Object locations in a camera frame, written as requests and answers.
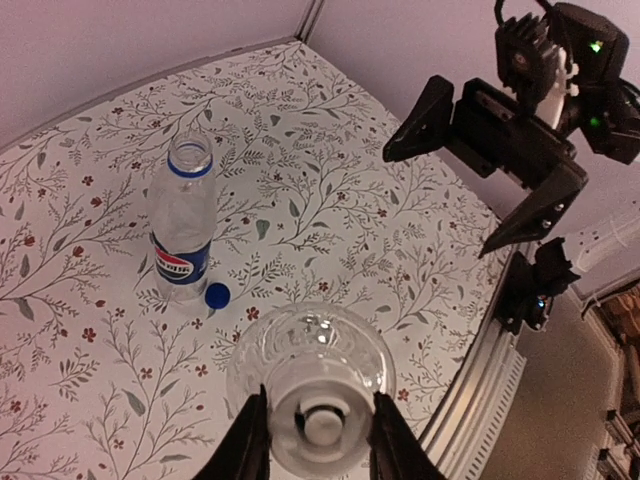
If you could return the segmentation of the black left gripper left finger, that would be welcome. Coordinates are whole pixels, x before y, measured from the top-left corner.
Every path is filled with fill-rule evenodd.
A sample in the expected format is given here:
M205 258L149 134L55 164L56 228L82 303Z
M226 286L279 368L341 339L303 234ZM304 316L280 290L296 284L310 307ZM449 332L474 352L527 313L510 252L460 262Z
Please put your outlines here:
M270 478L268 398L263 384L251 394L206 464L193 480Z

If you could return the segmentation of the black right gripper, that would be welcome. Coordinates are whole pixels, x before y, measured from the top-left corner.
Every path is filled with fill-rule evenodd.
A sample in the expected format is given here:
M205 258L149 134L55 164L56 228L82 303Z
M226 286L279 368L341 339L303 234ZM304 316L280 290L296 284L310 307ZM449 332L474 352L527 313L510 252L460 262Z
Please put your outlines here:
M542 120L521 115L515 100L479 78L465 83L454 111L453 94L449 80L430 77L384 145L383 161L408 160L445 143L480 177L500 169L533 190L489 235L480 258L545 238L588 183L586 171L575 163L575 147Z

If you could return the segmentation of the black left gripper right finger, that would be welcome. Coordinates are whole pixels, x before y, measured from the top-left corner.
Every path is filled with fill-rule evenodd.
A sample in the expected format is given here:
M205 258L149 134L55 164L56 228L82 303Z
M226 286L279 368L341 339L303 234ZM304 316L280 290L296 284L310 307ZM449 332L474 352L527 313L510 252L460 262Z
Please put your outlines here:
M374 394L369 433L371 480L444 480L404 420L393 398Z

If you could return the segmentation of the white bottle cap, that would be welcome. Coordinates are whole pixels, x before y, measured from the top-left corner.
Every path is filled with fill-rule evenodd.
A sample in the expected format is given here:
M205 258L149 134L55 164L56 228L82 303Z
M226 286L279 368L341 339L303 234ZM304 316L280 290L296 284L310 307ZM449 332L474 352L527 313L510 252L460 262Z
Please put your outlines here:
M343 381L302 383L269 406L271 454L307 479L348 473L369 452L373 394Z

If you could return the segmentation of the clear plastic bottle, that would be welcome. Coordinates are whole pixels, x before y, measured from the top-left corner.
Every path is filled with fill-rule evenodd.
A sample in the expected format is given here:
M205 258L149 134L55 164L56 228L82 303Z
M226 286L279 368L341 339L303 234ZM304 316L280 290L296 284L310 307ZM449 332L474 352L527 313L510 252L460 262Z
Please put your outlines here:
M319 302L268 312L241 335L226 368L231 410L264 389L271 453L304 479L338 478L363 462L374 395L395 386L381 334L356 313Z

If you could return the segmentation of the blue bottle cap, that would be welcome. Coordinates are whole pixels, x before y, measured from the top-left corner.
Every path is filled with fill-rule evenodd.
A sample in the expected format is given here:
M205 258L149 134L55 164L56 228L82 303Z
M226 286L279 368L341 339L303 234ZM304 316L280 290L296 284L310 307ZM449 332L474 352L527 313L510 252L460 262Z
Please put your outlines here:
M212 310L225 308L231 300L229 288L220 282L209 284L205 290L205 303Z

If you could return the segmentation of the blue label plastic bottle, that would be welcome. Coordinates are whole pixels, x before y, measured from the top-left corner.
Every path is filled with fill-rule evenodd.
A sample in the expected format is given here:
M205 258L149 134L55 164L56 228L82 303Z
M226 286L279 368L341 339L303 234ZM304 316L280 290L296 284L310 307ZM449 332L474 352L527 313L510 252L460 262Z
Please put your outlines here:
M147 196L156 283L161 297L170 302L192 301L206 288L217 223L215 182L207 136L176 134Z

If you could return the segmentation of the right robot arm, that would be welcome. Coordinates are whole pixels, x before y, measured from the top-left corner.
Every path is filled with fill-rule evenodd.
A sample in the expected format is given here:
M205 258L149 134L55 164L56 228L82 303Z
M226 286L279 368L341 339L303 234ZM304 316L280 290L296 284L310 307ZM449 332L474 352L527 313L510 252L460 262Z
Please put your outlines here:
M639 91L621 76L628 36L578 5L543 8L543 16L498 19L499 86L473 78L456 94L449 80L432 76L383 149L387 162L446 149L478 176L502 171L526 191L484 253L547 241L588 181L573 132L617 162L639 154Z

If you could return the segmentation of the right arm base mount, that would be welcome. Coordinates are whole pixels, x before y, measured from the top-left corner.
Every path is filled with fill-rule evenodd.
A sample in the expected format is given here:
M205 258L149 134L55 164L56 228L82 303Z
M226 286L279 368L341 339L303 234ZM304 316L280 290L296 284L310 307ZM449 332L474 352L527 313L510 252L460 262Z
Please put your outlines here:
M542 244L533 261L521 251L513 255L494 308L494 318L507 332L518 335L524 324L540 331L548 320L554 298L580 279L572 271L564 243L564 238L557 237Z

